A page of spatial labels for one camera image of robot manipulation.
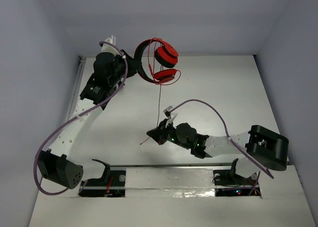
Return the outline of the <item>red headphones with cable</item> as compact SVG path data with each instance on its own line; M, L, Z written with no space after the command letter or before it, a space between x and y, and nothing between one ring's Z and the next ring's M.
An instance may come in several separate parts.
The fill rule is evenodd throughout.
M155 64L150 63L150 48L154 46L153 62L160 64L160 70L155 71ZM137 46L134 52L134 59L141 61L144 51L147 51L147 63L151 77L148 77L143 67L140 67L139 76L159 87L173 85L181 77L181 71L176 69L178 63L178 52L166 41L161 38L151 38L143 41Z

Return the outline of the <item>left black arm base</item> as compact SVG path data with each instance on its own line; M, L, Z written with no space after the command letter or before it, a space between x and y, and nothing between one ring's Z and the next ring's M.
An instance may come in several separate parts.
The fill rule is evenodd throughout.
M126 169L112 169L111 165L98 159L92 159L104 166L99 178L82 181L78 195L80 197L125 197Z

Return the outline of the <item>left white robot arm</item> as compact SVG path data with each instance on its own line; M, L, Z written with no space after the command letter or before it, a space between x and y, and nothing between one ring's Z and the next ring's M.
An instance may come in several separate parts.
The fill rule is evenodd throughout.
M139 73L141 68L141 60L132 58L124 50L118 54L102 52L96 56L93 72L79 95L72 117L44 141L35 156L34 180L42 193L48 194L39 183L38 173L65 190L78 186L84 169L74 161L72 153L110 99L123 87L124 81Z

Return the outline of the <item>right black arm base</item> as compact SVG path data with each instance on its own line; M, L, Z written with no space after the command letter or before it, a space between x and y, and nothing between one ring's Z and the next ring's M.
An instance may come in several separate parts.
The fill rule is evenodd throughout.
M238 158L233 160L230 169L217 169L213 171L212 182L216 187L216 197L261 197L259 187L260 172L255 172L249 177L238 175L238 160Z

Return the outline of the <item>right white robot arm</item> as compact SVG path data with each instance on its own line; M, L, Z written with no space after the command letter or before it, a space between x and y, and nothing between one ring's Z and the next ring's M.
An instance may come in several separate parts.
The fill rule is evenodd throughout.
M171 142L200 159L234 155L236 167L230 170L229 177L236 184L255 172L263 171L271 177L271 170L287 169L289 140L260 125L238 135L216 137L199 134L188 123L175 127L170 119L164 119L147 135L158 145Z

